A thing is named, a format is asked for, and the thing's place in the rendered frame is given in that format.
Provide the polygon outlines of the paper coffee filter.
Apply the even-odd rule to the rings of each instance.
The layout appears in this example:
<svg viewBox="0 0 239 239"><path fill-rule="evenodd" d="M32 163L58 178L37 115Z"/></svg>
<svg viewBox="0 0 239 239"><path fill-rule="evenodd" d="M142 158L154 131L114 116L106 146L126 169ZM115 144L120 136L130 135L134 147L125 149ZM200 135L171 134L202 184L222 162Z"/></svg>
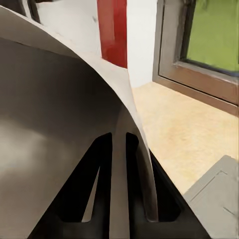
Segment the paper coffee filter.
<svg viewBox="0 0 239 239"><path fill-rule="evenodd" d="M128 68L0 5L0 239L27 239L94 140L109 132L109 239L130 239L127 132L138 138L148 221L158 222L158 207ZM92 218L99 172L82 222Z"/></svg>

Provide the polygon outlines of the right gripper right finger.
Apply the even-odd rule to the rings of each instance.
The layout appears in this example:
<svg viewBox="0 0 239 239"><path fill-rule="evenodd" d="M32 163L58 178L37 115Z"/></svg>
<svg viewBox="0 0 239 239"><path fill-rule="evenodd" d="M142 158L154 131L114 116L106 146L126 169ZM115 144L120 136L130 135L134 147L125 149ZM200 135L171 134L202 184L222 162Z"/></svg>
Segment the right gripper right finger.
<svg viewBox="0 0 239 239"><path fill-rule="evenodd" d="M158 222L147 220L135 156L137 147L137 136L127 132L126 170L130 239L211 239L150 149Z"/></svg>

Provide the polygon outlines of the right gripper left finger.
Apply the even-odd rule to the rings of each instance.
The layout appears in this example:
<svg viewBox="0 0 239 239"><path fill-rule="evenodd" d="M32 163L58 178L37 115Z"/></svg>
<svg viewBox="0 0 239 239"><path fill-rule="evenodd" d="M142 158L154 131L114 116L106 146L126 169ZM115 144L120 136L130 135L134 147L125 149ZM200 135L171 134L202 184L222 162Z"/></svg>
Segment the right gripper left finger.
<svg viewBox="0 0 239 239"><path fill-rule="evenodd" d="M112 133L94 140L27 239L109 239ZM82 222L98 170L88 222Z"/></svg>

